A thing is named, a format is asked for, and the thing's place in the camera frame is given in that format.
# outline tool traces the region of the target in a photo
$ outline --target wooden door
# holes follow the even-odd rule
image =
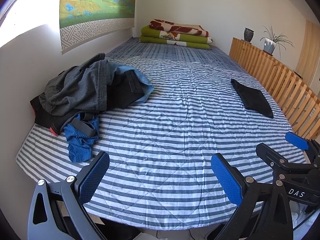
[[[320,57],[320,26],[306,21],[303,46],[296,72],[310,86]]]

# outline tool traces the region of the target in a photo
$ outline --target pile of clothes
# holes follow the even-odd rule
[[[213,39],[200,25],[183,25],[163,20],[150,22],[141,29],[140,42],[171,44],[196,49],[210,49]]]
[[[139,70],[100,53],[50,80],[30,103],[35,123],[54,135],[64,131],[70,160],[84,162],[92,158],[91,147],[99,139],[98,113],[144,103],[153,90]]]

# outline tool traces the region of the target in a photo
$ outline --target green folded blanket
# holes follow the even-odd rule
[[[189,35],[189,34],[159,31],[159,30],[151,29],[149,26],[142,28],[141,33],[143,36],[146,36],[146,37],[161,38],[166,40],[186,41],[186,42],[204,43],[204,44],[210,44],[213,42],[213,39],[211,37],[206,38],[202,36],[195,36],[195,35]]]
[[[140,36],[140,42],[178,45],[178,46],[184,46],[184,47],[195,48],[195,49],[210,49],[209,44],[185,42],[185,41],[173,41],[173,40],[166,40],[166,39],[160,39],[160,38],[146,37],[143,35]]]

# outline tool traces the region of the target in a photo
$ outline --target patterned border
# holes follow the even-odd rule
[[[105,19],[79,23],[60,29],[62,52],[107,33],[134,27],[134,18]]]

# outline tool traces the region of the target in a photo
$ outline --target folded blanket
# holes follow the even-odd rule
[[[146,37],[160,38],[166,40],[186,41],[204,44],[210,44],[213,42],[213,39],[211,37],[206,38],[182,33],[169,33],[165,31],[151,29],[149,26],[142,28],[141,33],[143,36]]]
[[[160,39],[160,38],[146,37],[146,36],[143,36],[143,35],[140,36],[140,42],[178,45],[178,46],[195,48],[195,49],[210,49],[209,44],[185,42],[185,41],[165,40],[165,39]]]
[[[209,37],[209,33],[205,31],[200,25],[178,24],[154,19],[150,22],[149,26],[151,29],[159,31]]]

